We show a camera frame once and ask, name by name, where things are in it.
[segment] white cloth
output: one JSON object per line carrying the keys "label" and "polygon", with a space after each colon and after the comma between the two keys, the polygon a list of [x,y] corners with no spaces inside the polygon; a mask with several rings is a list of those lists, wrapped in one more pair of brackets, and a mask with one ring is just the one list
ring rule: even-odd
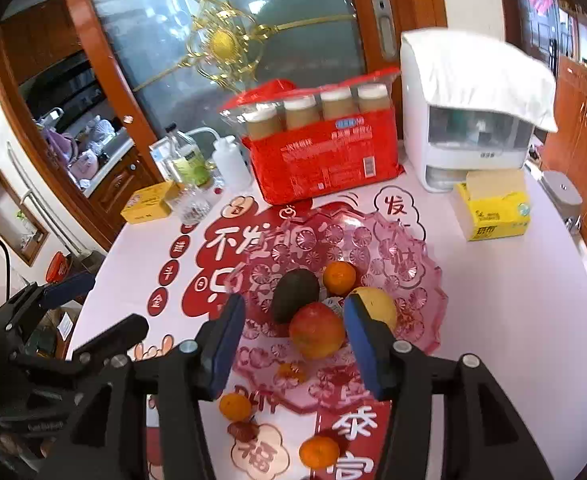
{"label": "white cloth", "polygon": [[416,59],[428,104],[499,112],[558,131],[551,70],[515,46],[473,32],[424,28],[403,32],[401,48]]}

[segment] yellow lemon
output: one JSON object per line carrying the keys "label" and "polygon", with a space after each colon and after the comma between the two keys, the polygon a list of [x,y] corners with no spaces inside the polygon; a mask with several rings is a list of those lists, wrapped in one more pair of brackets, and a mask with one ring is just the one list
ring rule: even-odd
{"label": "yellow lemon", "polygon": [[398,323],[398,313],[396,304],[393,303],[390,295],[374,286],[359,286],[353,289],[352,294],[360,296],[371,319],[386,323],[391,332],[395,330]]}

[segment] black cable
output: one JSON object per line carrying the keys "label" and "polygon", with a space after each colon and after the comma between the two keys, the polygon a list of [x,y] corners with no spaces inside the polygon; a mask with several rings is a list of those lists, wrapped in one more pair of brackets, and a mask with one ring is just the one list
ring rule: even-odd
{"label": "black cable", "polygon": [[6,259],[6,300],[9,301],[11,297],[11,265],[9,264],[9,251],[6,249],[6,245],[0,240],[0,247],[4,251],[4,258]]}

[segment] yellow box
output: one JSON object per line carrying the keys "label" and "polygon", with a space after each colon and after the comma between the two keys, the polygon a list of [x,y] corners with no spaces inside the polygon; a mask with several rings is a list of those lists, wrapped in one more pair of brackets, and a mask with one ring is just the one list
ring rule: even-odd
{"label": "yellow box", "polygon": [[504,195],[472,199],[467,183],[456,184],[451,192],[451,203],[462,232],[467,240],[489,240],[518,236],[525,233],[531,220],[529,196],[522,187]]}
{"label": "yellow box", "polygon": [[177,184],[171,181],[139,189],[131,195],[120,214],[130,224],[166,218],[171,214],[166,200],[175,198],[179,192]]}

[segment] pink container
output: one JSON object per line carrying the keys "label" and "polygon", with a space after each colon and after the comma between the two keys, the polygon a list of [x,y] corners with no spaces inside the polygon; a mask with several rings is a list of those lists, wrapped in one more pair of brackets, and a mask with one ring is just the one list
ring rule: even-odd
{"label": "pink container", "polygon": [[[427,255],[424,242],[377,212],[315,209],[305,218],[291,219],[264,233],[247,252],[244,263],[225,282],[227,290],[241,292],[246,300],[234,370],[254,389],[294,412],[310,413],[319,407],[339,412],[371,396],[348,342],[326,359],[305,361],[288,338],[288,325],[273,322],[269,313],[273,291],[288,270],[311,270],[321,285],[320,301],[341,308],[343,299],[328,298],[321,277],[328,263],[350,262],[357,271],[356,286],[379,287],[393,298],[398,312],[396,338],[427,353],[440,345],[447,304],[440,288],[440,267]],[[307,380],[281,377],[277,371],[283,363],[301,365]]]}

